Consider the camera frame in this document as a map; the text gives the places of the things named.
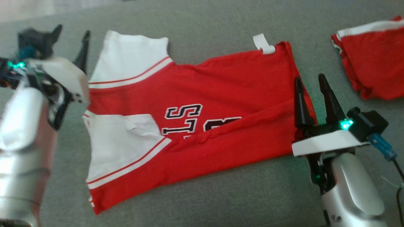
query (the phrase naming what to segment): red shorts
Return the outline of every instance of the red shorts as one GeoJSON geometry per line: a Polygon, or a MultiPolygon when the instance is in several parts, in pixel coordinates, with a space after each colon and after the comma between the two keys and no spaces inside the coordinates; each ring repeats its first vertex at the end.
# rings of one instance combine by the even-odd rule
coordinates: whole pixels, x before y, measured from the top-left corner
{"type": "Polygon", "coordinates": [[[331,36],[352,87],[363,99],[404,96],[404,20],[377,21],[331,36]]]}

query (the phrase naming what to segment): green led light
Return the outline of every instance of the green led light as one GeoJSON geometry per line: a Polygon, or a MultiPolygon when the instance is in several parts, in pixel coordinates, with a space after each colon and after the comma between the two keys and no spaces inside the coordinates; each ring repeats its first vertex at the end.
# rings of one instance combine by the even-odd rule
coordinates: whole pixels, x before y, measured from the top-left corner
{"type": "Polygon", "coordinates": [[[340,121],[340,124],[341,124],[341,128],[343,129],[343,130],[348,130],[349,129],[349,127],[351,127],[351,125],[353,124],[354,122],[352,121],[352,120],[344,120],[344,121],[340,121]]]}
{"type": "Polygon", "coordinates": [[[26,64],[24,62],[20,62],[17,63],[16,65],[14,65],[11,61],[7,62],[7,65],[9,68],[24,68],[26,66],[26,64]]]}
{"type": "Polygon", "coordinates": [[[320,176],[320,175],[316,175],[316,179],[315,179],[316,183],[319,183],[320,180],[321,180],[321,176],[320,176]]]}

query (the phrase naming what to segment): red jersey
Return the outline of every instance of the red jersey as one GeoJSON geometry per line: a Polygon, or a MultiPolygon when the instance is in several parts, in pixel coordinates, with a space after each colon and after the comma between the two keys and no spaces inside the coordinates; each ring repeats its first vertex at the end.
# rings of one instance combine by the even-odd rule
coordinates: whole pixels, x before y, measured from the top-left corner
{"type": "Polygon", "coordinates": [[[292,153],[299,72],[288,42],[199,65],[176,64],[167,44],[106,36],[84,115],[97,214],[157,186],[292,153]]]}

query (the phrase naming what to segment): blue cable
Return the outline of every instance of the blue cable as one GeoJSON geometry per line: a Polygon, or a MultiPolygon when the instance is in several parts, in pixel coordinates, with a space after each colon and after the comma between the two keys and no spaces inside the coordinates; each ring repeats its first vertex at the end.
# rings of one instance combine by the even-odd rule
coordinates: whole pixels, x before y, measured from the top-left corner
{"type": "Polygon", "coordinates": [[[377,148],[387,161],[392,161],[397,157],[397,153],[392,150],[392,146],[379,133],[373,133],[369,136],[369,142],[377,148]]]}

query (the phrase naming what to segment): white tag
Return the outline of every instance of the white tag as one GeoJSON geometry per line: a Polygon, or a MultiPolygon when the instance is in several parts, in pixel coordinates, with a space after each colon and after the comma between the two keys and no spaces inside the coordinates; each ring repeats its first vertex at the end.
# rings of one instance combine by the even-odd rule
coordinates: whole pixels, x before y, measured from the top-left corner
{"type": "Polygon", "coordinates": [[[275,53],[275,47],[268,44],[267,40],[265,39],[264,33],[253,36],[252,39],[254,40],[255,46],[259,50],[262,50],[263,54],[269,55],[275,53]]]}

